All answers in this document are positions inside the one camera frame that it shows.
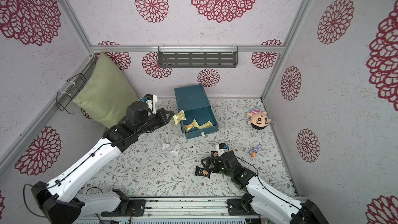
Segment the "teal drawer cabinet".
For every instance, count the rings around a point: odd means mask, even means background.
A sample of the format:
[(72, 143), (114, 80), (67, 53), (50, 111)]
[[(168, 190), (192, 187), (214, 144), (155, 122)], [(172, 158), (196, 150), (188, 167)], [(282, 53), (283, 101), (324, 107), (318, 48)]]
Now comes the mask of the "teal drawer cabinet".
[(189, 111), (210, 107), (209, 99), (202, 85), (186, 86), (174, 89), (179, 111)]

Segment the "yellow cookie packet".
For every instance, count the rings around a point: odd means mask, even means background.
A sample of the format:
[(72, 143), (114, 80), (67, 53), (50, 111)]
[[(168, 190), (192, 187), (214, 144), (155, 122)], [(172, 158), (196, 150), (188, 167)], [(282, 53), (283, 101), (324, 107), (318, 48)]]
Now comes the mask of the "yellow cookie packet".
[(203, 130), (203, 129), (211, 128), (211, 127), (213, 127), (213, 124), (212, 124), (211, 121), (209, 120), (209, 121), (207, 121), (206, 123), (204, 123), (203, 125), (200, 125), (200, 126), (198, 127), (198, 129), (199, 129), (199, 130)]
[(199, 124), (198, 122), (194, 119), (190, 124), (187, 124), (184, 126), (184, 130), (186, 133), (189, 133), (190, 131), (192, 131), (195, 128), (199, 128)]
[(178, 125), (181, 121), (186, 120), (186, 116), (185, 116), (184, 110), (181, 110), (180, 112), (175, 114), (173, 116), (173, 119), (174, 119), (175, 125)]

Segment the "black cookie packet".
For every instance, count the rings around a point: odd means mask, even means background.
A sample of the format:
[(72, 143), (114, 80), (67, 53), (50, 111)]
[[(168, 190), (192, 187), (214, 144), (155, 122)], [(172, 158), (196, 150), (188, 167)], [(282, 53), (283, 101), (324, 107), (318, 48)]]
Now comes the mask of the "black cookie packet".
[(218, 158), (218, 157), (219, 157), (219, 152), (217, 152), (217, 151), (212, 151), (212, 152), (211, 152), (211, 156), (212, 156), (213, 158)]
[(206, 171), (204, 168), (196, 167), (195, 168), (195, 176), (202, 176), (202, 177), (210, 178), (211, 173), (209, 171)]

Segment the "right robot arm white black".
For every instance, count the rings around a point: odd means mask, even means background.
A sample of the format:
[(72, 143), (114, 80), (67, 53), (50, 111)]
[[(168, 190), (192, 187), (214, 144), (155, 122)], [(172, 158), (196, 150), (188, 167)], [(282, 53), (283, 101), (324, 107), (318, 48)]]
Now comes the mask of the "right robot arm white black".
[(233, 151), (220, 155), (213, 152), (211, 157), (201, 160), (202, 167), (195, 168), (196, 176), (210, 178), (222, 174), (245, 194), (240, 198), (238, 208), (246, 214), (261, 215), (275, 224), (327, 224), (325, 216), (311, 200), (302, 202), (289, 197), (268, 185), (258, 172), (241, 165), (242, 159)]

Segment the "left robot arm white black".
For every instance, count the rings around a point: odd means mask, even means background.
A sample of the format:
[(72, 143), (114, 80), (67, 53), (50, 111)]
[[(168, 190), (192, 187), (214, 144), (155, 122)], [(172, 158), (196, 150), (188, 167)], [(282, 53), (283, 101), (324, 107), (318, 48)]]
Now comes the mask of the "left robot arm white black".
[(153, 100), (133, 102), (125, 117), (108, 129), (81, 159), (49, 182), (39, 181), (31, 187), (44, 217), (52, 224), (72, 224), (93, 214), (131, 213), (130, 198), (120, 189), (91, 197), (80, 194), (80, 190), (103, 166), (136, 143), (140, 135), (166, 126), (173, 116), (172, 111), (157, 110)]

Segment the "teal top drawer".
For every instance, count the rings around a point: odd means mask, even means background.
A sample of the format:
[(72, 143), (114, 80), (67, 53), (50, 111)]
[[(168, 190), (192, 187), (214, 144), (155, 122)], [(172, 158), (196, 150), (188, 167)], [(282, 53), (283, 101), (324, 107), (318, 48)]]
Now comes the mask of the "teal top drawer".
[[(218, 123), (215, 119), (215, 115), (213, 114), (213, 111), (211, 107), (205, 107), (205, 108), (198, 108), (195, 110), (189, 110), (189, 111), (184, 111), (186, 120), (181, 122), (181, 130), (183, 134), (185, 135), (185, 138), (187, 140), (193, 139), (193, 138), (198, 138), (200, 136), (205, 136), (208, 134), (216, 133), (219, 129)], [(213, 124), (213, 127), (211, 128), (206, 128), (203, 130), (199, 130), (197, 128), (193, 129), (189, 133), (186, 133), (184, 130), (184, 126), (187, 124), (190, 124), (193, 120), (196, 120), (200, 125), (203, 125), (207, 121), (211, 121)]]

